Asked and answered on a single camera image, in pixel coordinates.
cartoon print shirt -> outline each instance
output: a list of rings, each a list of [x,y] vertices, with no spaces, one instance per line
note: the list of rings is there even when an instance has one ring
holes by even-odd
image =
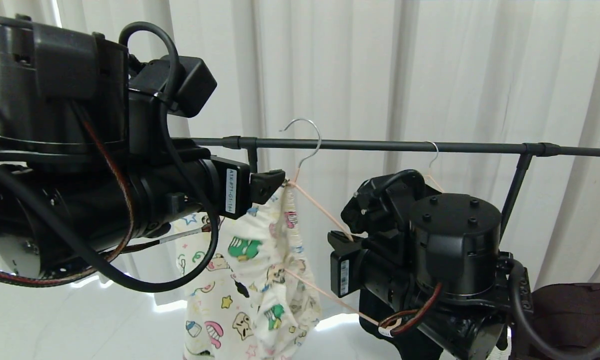
[[[191,214],[175,227],[203,228],[177,243],[177,265],[189,272],[208,248],[208,217]],[[286,274],[314,281],[303,251],[289,187],[240,219],[224,219],[213,260],[185,286],[183,358],[290,360],[321,317],[318,293]]]

curtain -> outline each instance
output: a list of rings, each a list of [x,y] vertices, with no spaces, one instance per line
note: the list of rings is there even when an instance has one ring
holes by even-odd
[[[229,135],[435,142],[552,142],[600,147],[600,1],[400,0],[0,0],[0,15],[116,41],[133,21],[201,57],[218,88],[193,119],[170,119],[174,136]],[[143,61],[165,47],[131,38]],[[213,148],[245,161],[243,151]],[[309,150],[260,150],[260,170],[295,171]],[[322,150],[298,182],[339,214],[366,179],[429,171],[432,153]],[[430,171],[447,192],[501,208],[515,155],[441,153]],[[298,196],[300,226],[317,284],[329,289],[328,219]],[[175,248],[129,255],[145,280],[178,275]],[[600,158],[531,162],[501,242],[536,287],[586,282],[600,265]],[[164,303],[178,292],[156,296]],[[323,301],[326,312],[336,310]]]

bolt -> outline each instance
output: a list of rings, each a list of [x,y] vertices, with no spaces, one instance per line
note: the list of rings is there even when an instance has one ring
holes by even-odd
[[[24,20],[24,21],[31,21],[32,20],[31,17],[28,16],[27,14],[20,14],[20,13],[16,14],[16,19],[18,19],[18,20]]]

silver hook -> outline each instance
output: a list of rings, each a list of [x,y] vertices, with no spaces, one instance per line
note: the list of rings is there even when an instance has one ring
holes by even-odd
[[[293,120],[291,120],[290,123],[288,123],[288,125],[286,125],[286,127],[284,129],[280,130],[280,132],[285,132],[296,121],[306,121],[307,123],[311,124],[314,127],[315,131],[318,133],[318,146],[315,148],[315,150],[312,153],[310,153],[309,156],[300,160],[300,163],[298,164],[298,170],[300,170],[300,167],[302,166],[302,163],[304,162],[304,160],[312,157],[313,155],[316,155],[318,153],[318,151],[320,150],[320,146],[322,146],[322,134],[320,133],[320,129],[318,129],[318,125],[316,125],[313,121],[311,121],[307,118],[294,118]]]
[[[430,143],[431,145],[435,146],[435,157],[433,158],[433,160],[431,160],[431,162],[428,164],[428,168],[430,169],[431,166],[433,166],[433,162],[435,160],[437,160],[438,155],[440,155],[440,149],[437,148],[437,144],[431,141],[427,141],[428,143]]]

yellow star print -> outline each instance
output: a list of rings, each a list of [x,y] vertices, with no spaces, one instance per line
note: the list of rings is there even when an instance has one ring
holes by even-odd
[[[231,299],[230,295],[222,298],[222,309],[230,308],[231,304],[233,304],[233,299]]]

